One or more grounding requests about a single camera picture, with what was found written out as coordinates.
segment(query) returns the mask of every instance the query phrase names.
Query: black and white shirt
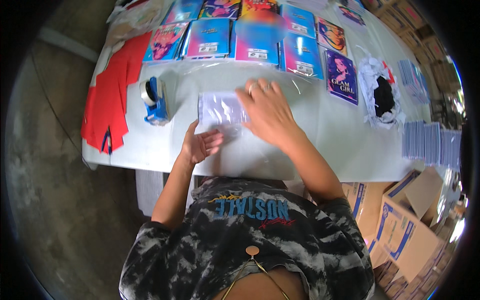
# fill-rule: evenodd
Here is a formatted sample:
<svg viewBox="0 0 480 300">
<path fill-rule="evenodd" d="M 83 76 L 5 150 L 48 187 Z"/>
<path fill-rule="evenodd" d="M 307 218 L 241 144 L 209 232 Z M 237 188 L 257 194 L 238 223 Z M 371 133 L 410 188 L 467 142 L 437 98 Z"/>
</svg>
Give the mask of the black and white shirt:
<svg viewBox="0 0 480 300">
<path fill-rule="evenodd" d="M 120 277 L 123 299 L 211 299 L 231 284 L 251 245 L 267 271 L 282 265 L 298 272 L 311 300 L 372 295 L 372 264 L 345 199 L 319 209 L 284 189 L 226 178 L 210 179 L 192 195 L 179 228 L 140 228 Z M 247 266 L 241 277 L 258 272 Z"/>
</svg>

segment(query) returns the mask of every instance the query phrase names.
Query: concrete floor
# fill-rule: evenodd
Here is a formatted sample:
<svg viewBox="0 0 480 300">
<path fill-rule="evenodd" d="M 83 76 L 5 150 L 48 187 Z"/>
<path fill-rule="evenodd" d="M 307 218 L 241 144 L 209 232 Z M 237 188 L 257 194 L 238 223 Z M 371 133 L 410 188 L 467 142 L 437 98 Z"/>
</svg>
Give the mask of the concrete floor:
<svg viewBox="0 0 480 300">
<path fill-rule="evenodd" d="M 113 4 L 67 0 L 46 27 L 100 52 Z M 119 299 L 124 259 L 146 221 L 134 170 L 91 171 L 82 162 L 80 127 L 94 67 L 36 41 L 8 111 L 7 185 L 18 240 L 54 299 Z"/>
</svg>

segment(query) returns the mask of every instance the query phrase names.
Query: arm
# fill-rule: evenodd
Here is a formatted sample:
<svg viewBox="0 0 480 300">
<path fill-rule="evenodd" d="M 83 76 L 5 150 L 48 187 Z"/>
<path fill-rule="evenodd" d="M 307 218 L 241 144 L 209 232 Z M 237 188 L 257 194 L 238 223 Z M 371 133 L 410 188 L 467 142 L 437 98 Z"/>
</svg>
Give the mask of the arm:
<svg viewBox="0 0 480 300">
<path fill-rule="evenodd" d="M 249 80 L 245 89 L 236 92 L 251 120 L 245 126 L 288 155 L 317 204 L 321 204 L 320 199 L 344 197 L 340 181 L 296 124 L 276 82 L 269 84 L 263 78 Z"/>
<path fill-rule="evenodd" d="M 195 134 L 197 125 L 198 121 L 190 124 L 180 154 L 152 212 L 152 221 L 162 223 L 170 230 L 180 226 L 185 216 L 188 187 L 195 164 L 217 153 L 223 142 L 223 134 L 218 130 Z"/>
</svg>

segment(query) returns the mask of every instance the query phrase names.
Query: barcode label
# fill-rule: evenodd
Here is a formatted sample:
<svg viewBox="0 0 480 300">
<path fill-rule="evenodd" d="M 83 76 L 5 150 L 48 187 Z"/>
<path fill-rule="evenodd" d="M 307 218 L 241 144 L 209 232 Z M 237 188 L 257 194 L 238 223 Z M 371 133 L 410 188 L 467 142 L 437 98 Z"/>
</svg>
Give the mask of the barcode label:
<svg viewBox="0 0 480 300">
<path fill-rule="evenodd" d="M 304 65 L 297 65 L 297 71 L 313 75 L 313 69 Z"/>
<path fill-rule="evenodd" d="M 308 68 L 313 68 L 313 65 L 312 64 L 309 64 L 309 63 L 306 63 L 306 62 L 303 62 L 303 61 L 296 61 L 295 62 L 297 65 L 300 65 L 300 66 L 304 66 L 304 67 L 308 67 Z"/>
<path fill-rule="evenodd" d="M 267 59 L 267 54 L 266 53 L 259 53 L 259 52 L 248 52 L 248 57 L 265 60 L 265 59 Z"/>
<path fill-rule="evenodd" d="M 175 21 L 182 21 L 182 20 L 187 19 L 188 17 L 190 17 L 189 12 L 177 13 L 175 15 Z"/>
<path fill-rule="evenodd" d="M 303 33 L 307 33 L 307 28 L 300 24 L 292 23 L 292 29 L 303 32 Z"/>
<path fill-rule="evenodd" d="M 248 48 L 247 49 L 249 52 L 260 52 L 260 53 L 268 53 L 267 50 L 263 50 L 263 49 L 256 49 L 256 48 Z"/>
<path fill-rule="evenodd" d="M 201 46 L 198 48 L 198 52 L 215 52 L 217 50 L 217 45 L 215 46 Z"/>
</svg>

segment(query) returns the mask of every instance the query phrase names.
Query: stack of cardboard boxes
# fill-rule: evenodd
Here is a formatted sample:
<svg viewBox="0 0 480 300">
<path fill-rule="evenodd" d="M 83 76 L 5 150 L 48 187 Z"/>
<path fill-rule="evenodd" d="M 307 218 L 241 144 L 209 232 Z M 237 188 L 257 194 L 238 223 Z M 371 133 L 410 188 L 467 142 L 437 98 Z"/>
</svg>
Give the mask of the stack of cardboard boxes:
<svg viewBox="0 0 480 300">
<path fill-rule="evenodd" d="M 443 180 L 434 168 L 412 171 L 393 184 L 343 183 L 375 268 L 392 299 L 423 299 L 451 258 L 437 224 Z"/>
<path fill-rule="evenodd" d="M 409 0 L 364 0 L 365 7 L 390 27 L 422 64 L 443 60 L 446 52 L 427 20 Z"/>
</svg>

